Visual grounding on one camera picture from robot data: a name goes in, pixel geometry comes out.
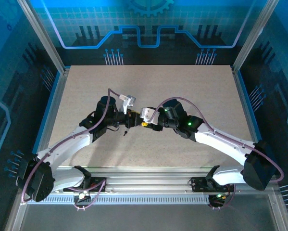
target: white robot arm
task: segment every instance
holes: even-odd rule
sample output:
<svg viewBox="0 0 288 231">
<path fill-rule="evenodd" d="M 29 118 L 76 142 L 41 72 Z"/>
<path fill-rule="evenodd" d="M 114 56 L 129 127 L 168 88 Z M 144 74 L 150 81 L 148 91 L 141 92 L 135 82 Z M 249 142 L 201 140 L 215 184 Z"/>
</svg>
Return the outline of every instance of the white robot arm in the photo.
<svg viewBox="0 0 288 231">
<path fill-rule="evenodd" d="M 108 101 L 108 96 L 104 96 L 98 102 L 96 111 L 88 115 L 72 133 L 66 136 L 70 139 L 64 141 L 66 140 L 64 138 L 62 139 L 63 142 L 59 141 L 53 146 L 38 152 L 37 156 L 24 159 L 19 166 L 16 184 L 23 189 L 27 176 L 36 163 L 45 155 L 50 154 L 34 173 L 34 177 L 26 190 L 28 195 L 38 202 L 55 190 L 70 187 L 77 187 L 82 190 L 89 188 L 92 177 L 84 168 L 75 166 L 69 170 L 59 171 L 57 171 L 57 168 L 77 151 L 101 137 L 106 132 L 107 127 L 117 128 L 121 124 L 124 124 L 127 128 L 142 125 L 154 131 L 172 128 L 175 133 L 185 139 L 204 143 L 235 159 L 240 164 L 239 166 L 215 166 L 210 171 L 204 183 L 204 187 L 210 190 L 216 191 L 220 186 L 236 183 L 246 183 L 257 190 L 264 190 L 275 173 L 275 168 L 268 161 L 263 160 L 254 151 L 244 147 L 246 145 L 262 151 L 263 145 L 261 142 L 244 141 L 215 128 L 211 130 L 211 127 L 204 123 L 201 118 L 187 115 L 181 103 L 177 100 L 171 100 L 163 104 L 163 108 L 159 108 L 157 112 L 154 108 L 142 108 L 139 114 L 127 108 L 133 106 L 134 97 L 121 95 L 119 98 L 124 101 L 120 111 L 117 110 L 114 98 L 110 97 Z M 106 102 L 109 102 L 109 106 L 108 110 L 105 111 Z M 100 120 L 104 113 L 106 115 L 102 122 L 94 129 L 89 130 Z"/>
</svg>

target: enclosure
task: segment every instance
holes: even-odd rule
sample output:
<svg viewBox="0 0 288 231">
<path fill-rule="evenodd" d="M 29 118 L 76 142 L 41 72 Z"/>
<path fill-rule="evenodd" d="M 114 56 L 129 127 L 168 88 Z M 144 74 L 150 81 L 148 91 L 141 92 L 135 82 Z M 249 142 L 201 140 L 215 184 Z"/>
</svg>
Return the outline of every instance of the enclosure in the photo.
<svg viewBox="0 0 288 231">
<path fill-rule="evenodd" d="M 68 135 L 108 88 L 137 111 L 189 99 L 216 128 L 266 141 L 284 179 L 237 184 L 213 211 L 188 179 L 233 158 L 173 131 L 120 128 L 60 168 L 107 178 L 94 206 L 77 212 L 78 195 L 62 192 L 22 205 L 19 158 Z M 0 230 L 79 228 L 288 230 L 288 0 L 0 0 Z"/>
</svg>

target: cable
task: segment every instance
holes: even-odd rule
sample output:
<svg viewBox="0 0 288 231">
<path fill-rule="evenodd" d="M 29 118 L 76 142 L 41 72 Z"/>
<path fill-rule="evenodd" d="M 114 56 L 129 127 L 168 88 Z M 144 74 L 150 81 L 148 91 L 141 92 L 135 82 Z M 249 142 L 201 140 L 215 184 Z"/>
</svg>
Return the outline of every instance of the cable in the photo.
<svg viewBox="0 0 288 231">
<path fill-rule="evenodd" d="M 84 192 L 84 191 L 93 190 L 93 189 L 97 188 L 99 185 L 101 185 L 102 183 L 103 183 L 103 181 L 100 181 L 98 184 L 95 184 L 88 189 L 77 189 L 75 187 L 68 187 L 68 189 L 76 191 L 76 192 Z"/>
<path fill-rule="evenodd" d="M 119 126 L 118 126 L 118 128 L 116 129 L 116 130 L 114 130 L 114 129 L 111 129 L 111 128 L 106 128 L 107 130 L 110 130 L 110 131 L 118 131 L 119 130 Z"/>
<path fill-rule="evenodd" d="M 230 186 L 226 185 L 226 187 L 228 188 L 228 196 L 230 196 Z"/>
<path fill-rule="evenodd" d="M 22 190 L 22 194 L 21 194 L 21 201 L 22 203 L 25 203 L 29 200 L 25 200 L 25 193 L 26 193 L 26 190 L 27 190 L 27 187 L 28 187 L 28 184 L 30 182 L 30 180 L 32 179 L 34 173 L 36 172 L 37 168 L 41 165 L 41 163 L 48 157 L 50 156 L 51 153 L 54 152 L 55 149 L 57 149 L 59 146 L 61 146 L 63 143 L 67 142 L 68 140 L 72 139 L 72 138 L 75 138 L 77 136 L 80 136 L 82 135 L 83 133 L 86 133 L 86 132 L 89 132 L 91 130 L 93 130 L 94 128 L 96 128 L 102 121 L 103 119 L 105 118 L 105 115 L 107 113 L 107 109 L 109 108 L 109 104 L 110 104 L 110 96 L 111 96 L 111 93 L 113 93 L 114 95 L 118 96 L 119 97 L 119 94 L 117 94 L 116 92 L 114 92 L 113 90 L 111 90 L 110 88 L 108 88 L 108 97 L 107 97 L 107 102 L 106 102 L 106 106 L 105 106 L 105 109 L 104 109 L 104 113 L 101 117 L 101 119 L 94 125 L 92 126 L 91 128 L 89 129 L 86 129 L 82 132 L 79 132 L 75 135 L 72 135 L 72 136 L 69 136 L 67 138 L 65 138 L 64 140 L 58 142 L 54 147 L 52 147 L 48 153 L 46 153 L 39 161 L 38 163 L 34 166 L 34 168 L 32 169 L 32 171 L 29 173 L 28 177 L 27 177 L 27 180 L 24 184 L 24 187 L 23 187 L 23 190 Z"/>
<path fill-rule="evenodd" d="M 77 201 L 76 201 L 76 202 L 74 203 L 74 207 L 77 208 L 78 210 L 79 210 L 79 209 L 85 210 L 85 209 L 91 207 L 91 206 L 95 203 L 95 201 L 97 200 L 97 198 L 99 197 L 99 195 L 100 195 L 100 193 L 101 193 L 101 191 L 102 191 L 102 189 L 103 189 L 103 187 L 104 187 L 104 185 L 105 185 L 105 182 L 106 182 L 106 180 L 103 180 L 103 181 L 102 181 L 102 185 L 101 185 L 101 187 L 100 187 L 97 195 L 95 195 L 94 199 L 89 203 L 89 205 L 83 206 L 82 208 L 80 208 L 80 207 L 76 204 L 76 203 L 77 203 Z"/>
<path fill-rule="evenodd" d="M 220 209 L 223 209 L 223 208 L 226 208 L 226 207 L 232 202 L 232 200 L 234 199 L 235 194 L 236 194 L 236 185 L 234 184 L 234 191 L 233 191 L 233 193 L 232 193 L 232 196 L 231 196 L 230 200 L 229 200 L 226 204 L 221 203 L 221 202 L 219 202 L 219 201 L 213 201 L 213 202 L 214 202 L 214 203 L 217 203 L 217 204 L 222 204 L 222 205 L 223 205 L 222 207 L 219 207 L 219 210 L 220 210 Z"/>
<path fill-rule="evenodd" d="M 279 173 L 280 173 L 280 177 L 279 177 L 278 179 L 276 179 L 276 180 L 271 180 L 270 182 L 279 182 L 279 181 L 281 181 L 281 180 L 284 178 L 285 175 L 284 175 L 283 170 L 282 170 L 282 169 L 280 168 L 280 166 L 278 166 L 277 163 L 275 163 L 270 157 L 266 156 L 265 154 L 263 154 L 263 153 L 260 152 L 259 150 L 255 149 L 255 148 L 253 148 L 253 147 L 251 147 L 251 146 L 249 146 L 249 145 L 247 145 L 247 144 L 244 144 L 244 143 L 242 143 L 242 142 L 236 141 L 236 140 L 234 140 L 233 138 L 228 137 L 228 136 L 226 136 L 226 135 L 223 135 L 223 134 L 217 132 L 216 130 L 214 130 L 214 129 L 210 126 L 210 124 L 208 123 L 208 121 L 205 119 L 205 117 L 203 116 L 203 114 L 201 113 L 201 111 L 199 110 L 199 108 L 198 108 L 195 104 L 193 104 L 191 101 L 189 101 L 189 100 L 187 100 L 187 99 L 185 99 L 185 98 L 182 98 L 182 97 L 178 97 L 178 96 L 177 96 L 177 97 L 171 97 L 171 98 L 168 98 L 168 99 L 164 100 L 162 103 L 159 104 L 159 106 L 157 106 L 157 108 L 155 109 L 154 113 L 152 114 L 150 120 L 148 120 L 148 123 L 150 123 L 150 122 L 152 121 L 152 119 L 154 118 L 154 116 L 155 116 L 156 113 L 158 112 L 159 108 L 160 108 L 164 103 L 166 103 L 167 101 L 170 101 L 170 100 L 183 100 L 183 101 L 191 104 L 191 105 L 196 109 L 196 111 L 200 114 L 200 116 L 201 116 L 202 120 L 204 121 L 204 123 L 206 124 L 206 126 L 207 126 L 211 131 L 213 131 L 214 134 L 218 135 L 219 137 L 221 137 L 221 138 L 223 138 L 223 139 L 225 139 L 225 140 L 227 140 L 227 141 L 229 141 L 229 142 L 235 143 L 236 145 L 243 146 L 243 147 L 245 147 L 245 148 L 247 148 L 247 149 L 249 149 L 249 150 L 251 150 L 251 151 L 254 151 L 254 152 L 256 152 L 257 154 L 261 155 L 263 158 L 265 158 L 267 161 L 269 161 L 269 162 L 279 171 Z"/>
</svg>

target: beige tabletop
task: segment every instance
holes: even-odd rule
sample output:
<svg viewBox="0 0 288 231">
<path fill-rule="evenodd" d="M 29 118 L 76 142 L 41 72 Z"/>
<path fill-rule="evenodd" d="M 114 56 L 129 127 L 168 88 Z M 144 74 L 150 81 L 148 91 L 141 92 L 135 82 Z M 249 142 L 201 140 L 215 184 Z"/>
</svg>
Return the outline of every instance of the beige tabletop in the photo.
<svg viewBox="0 0 288 231">
<path fill-rule="evenodd" d="M 195 103 L 210 124 L 239 138 L 250 132 L 230 66 L 222 65 L 122 65 L 72 66 L 55 120 L 49 145 L 73 131 L 96 109 L 107 89 L 136 97 L 134 110 L 156 107 L 180 96 Z M 198 115 L 187 103 L 188 114 Z M 207 145 L 185 140 L 172 129 L 162 132 L 136 127 L 123 137 L 125 128 L 107 131 L 80 150 L 63 166 L 86 167 L 210 167 L 237 164 Z"/>
</svg>

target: gear graphic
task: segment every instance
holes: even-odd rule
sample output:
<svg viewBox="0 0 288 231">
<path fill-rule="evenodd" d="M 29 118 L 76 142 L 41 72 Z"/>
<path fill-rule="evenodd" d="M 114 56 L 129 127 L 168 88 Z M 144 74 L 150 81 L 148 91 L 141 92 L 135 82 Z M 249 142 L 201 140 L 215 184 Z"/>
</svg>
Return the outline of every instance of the gear graphic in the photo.
<svg viewBox="0 0 288 231">
<path fill-rule="evenodd" d="M 173 0 L 128 0 L 129 10 L 133 10 L 134 13 L 139 13 L 140 16 L 151 15 L 157 16 L 158 13 L 163 13 L 163 10 L 169 9 L 169 4 L 173 4 Z"/>
<path fill-rule="evenodd" d="M 0 15 L 9 24 L 18 15 L 18 3 L 16 0 L 0 0 Z"/>
</svg>

